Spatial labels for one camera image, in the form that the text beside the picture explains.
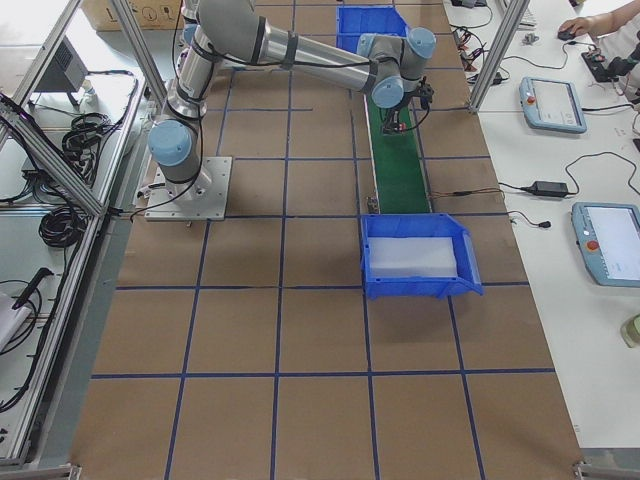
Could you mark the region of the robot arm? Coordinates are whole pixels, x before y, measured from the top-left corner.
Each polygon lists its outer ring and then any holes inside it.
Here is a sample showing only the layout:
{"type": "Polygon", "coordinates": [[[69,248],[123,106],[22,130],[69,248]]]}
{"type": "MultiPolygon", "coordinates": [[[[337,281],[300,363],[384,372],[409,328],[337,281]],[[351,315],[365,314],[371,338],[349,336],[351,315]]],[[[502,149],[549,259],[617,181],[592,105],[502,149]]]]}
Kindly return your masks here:
{"type": "Polygon", "coordinates": [[[225,60],[245,66],[299,69],[311,76],[362,92],[385,110],[383,130],[404,131],[399,112],[414,98],[431,107],[433,90],[422,73],[436,38],[422,27],[404,36],[363,33],[349,52],[294,31],[285,31],[259,15],[251,1],[201,1],[187,54],[168,86],[169,118],[152,128],[148,147],[165,179],[170,200],[191,201],[211,184],[198,143],[206,98],[225,60]]]}

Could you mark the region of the person's hand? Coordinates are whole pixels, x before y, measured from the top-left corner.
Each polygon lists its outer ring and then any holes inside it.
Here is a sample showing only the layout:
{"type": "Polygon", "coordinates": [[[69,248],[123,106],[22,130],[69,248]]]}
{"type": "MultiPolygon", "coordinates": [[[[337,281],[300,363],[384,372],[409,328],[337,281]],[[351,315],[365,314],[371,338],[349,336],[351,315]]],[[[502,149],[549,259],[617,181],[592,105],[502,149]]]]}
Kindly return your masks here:
{"type": "Polygon", "coordinates": [[[576,17],[564,21],[558,28],[558,32],[569,32],[572,35],[580,36],[588,34],[594,25],[591,17],[576,17]]]}

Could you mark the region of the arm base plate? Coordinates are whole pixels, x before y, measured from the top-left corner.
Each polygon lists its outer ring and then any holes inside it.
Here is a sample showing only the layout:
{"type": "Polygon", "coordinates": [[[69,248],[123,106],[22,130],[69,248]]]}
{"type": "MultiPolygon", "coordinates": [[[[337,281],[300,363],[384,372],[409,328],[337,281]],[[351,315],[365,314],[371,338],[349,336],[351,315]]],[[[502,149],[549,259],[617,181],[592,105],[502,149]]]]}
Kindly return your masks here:
{"type": "Polygon", "coordinates": [[[148,209],[143,212],[149,221],[221,221],[225,218],[233,159],[230,156],[205,157],[200,175],[182,196],[179,193],[190,185],[175,185],[165,180],[160,167],[155,183],[163,186],[152,189],[148,209]]]}

